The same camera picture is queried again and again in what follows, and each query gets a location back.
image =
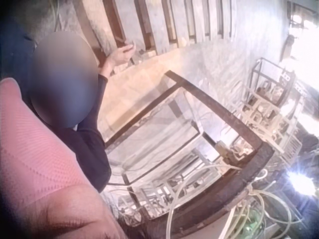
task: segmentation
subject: pink mesh fabric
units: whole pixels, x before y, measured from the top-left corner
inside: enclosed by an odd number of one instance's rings
[[[1,190],[18,211],[59,189],[90,185],[75,154],[23,103],[14,79],[0,83]]]

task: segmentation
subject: metal frame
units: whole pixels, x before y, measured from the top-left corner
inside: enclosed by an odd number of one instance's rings
[[[246,187],[264,168],[274,154],[274,150],[225,107],[188,80],[172,71],[166,72],[165,75],[175,81],[176,84],[151,102],[110,138],[110,140],[105,143],[106,148],[111,147],[112,144],[119,145],[141,126],[141,122],[145,122],[145,117],[148,117],[155,107],[163,104],[163,102],[179,88],[183,88],[205,104],[254,148],[251,154],[239,161],[238,166],[242,168],[241,171],[228,170],[225,175],[208,187],[203,193],[195,196],[176,209],[172,222],[172,234],[174,238],[180,238],[197,231],[203,226],[213,223],[244,199],[248,194]],[[143,223],[136,229],[142,229],[145,234],[149,236],[148,238],[165,238],[167,216],[168,215],[165,214],[152,220],[149,220],[145,216]]]
[[[264,62],[267,62],[279,69],[281,69],[283,71],[283,73],[286,73],[287,75],[289,75],[291,78],[290,80],[288,81],[287,85],[286,86],[283,86],[280,84],[280,82],[277,82],[275,81],[274,79],[270,78],[269,76],[267,76],[266,74],[262,73],[262,65]],[[251,77],[250,77],[250,82],[248,84],[248,87],[249,88],[252,88],[252,82],[253,82],[253,77],[254,77],[254,74],[257,74],[257,80],[256,80],[256,84],[254,86],[254,91],[257,90],[257,86],[258,86],[258,82],[259,82],[259,78],[260,76],[264,77],[267,81],[269,81],[270,83],[273,83],[275,84],[276,86],[279,86],[281,88],[284,89],[283,93],[281,94],[280,98],[278,99],[277,102],[271,102],[273,105],[277,106],[277,107],[281,107],[282,104],[287,100],[291,90],[294,88],[294,85],[297,81],[297,78],[295,76],[295,74],[292,74],[291,72],[285,70],[284,68],[282,68],[281,66],[265,59],[265,58],[260,58],[257,63],[255,64],[255,66],[253,67],[253,70],[252,70],[252,73],[251,73]]]

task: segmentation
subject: rusty metal bar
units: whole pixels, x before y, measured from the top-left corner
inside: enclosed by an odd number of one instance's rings
[[[167,71],[166,76],[174,80],[177,84],[182,85],[184,89],[190,92],[208,108],[210,108],[215,114],[217,114],[223,121],[228,125],[231,125],[232,128],[240,134],[254,149],[257,149],[261,146],[262,140],[251,130],[249,129],[241,120],[224,108],[219,102],[214,100],[211,96],[206,94],[201,89],[197,88],[188,80],[174,73],[173,71]]]
[[[136,123],[138,123],[144,116],[146,116],[151,110],[153,110],[156,106],[164,102],[170,95],[172,95],[175,91],[177,91],[181,87],[181,84],[175,84],[160,97],[156,98],[152,101],[148,106],[146,106],[141,112],[139,112],[132,120],[130,120],[125,126],[123,126],[119,131],[117,131],[107,142],[105,142],[105,148],[108,149],[111,145],[113,145],[112,149],[115,148],[118,144],[116,141],[121,138],[121,142],[123,142],[126,138],[132,135],[139,127],[133,127]]]

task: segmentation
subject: person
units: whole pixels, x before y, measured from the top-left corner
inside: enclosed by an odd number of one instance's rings
[[[14,233],[21,228],[28,238],[126,239],[75,154],[26,106],[13,78],[0,82],[0,102],[1,200],[19,226]]]
[[[22,100],[38,115],[32,104],[29,88],[29,69],[34,43],[12,19],[2,22],[0,27],[0,79],[13,77],[19,85]],[[78,123],[76,130],[73,130],[72,127],[64,128],[46,124],[75,153],[84,175],[98,192],[105,188],[111,177],[104,141],[97,126],[102,98],[113,69],[127,63],[135,51],[135,45],[131,44],[116,49],[107,57],[98,75],[98,90],[93,107]],[[69,89],[71,92],[74,85],[66,87],[71,87]]]

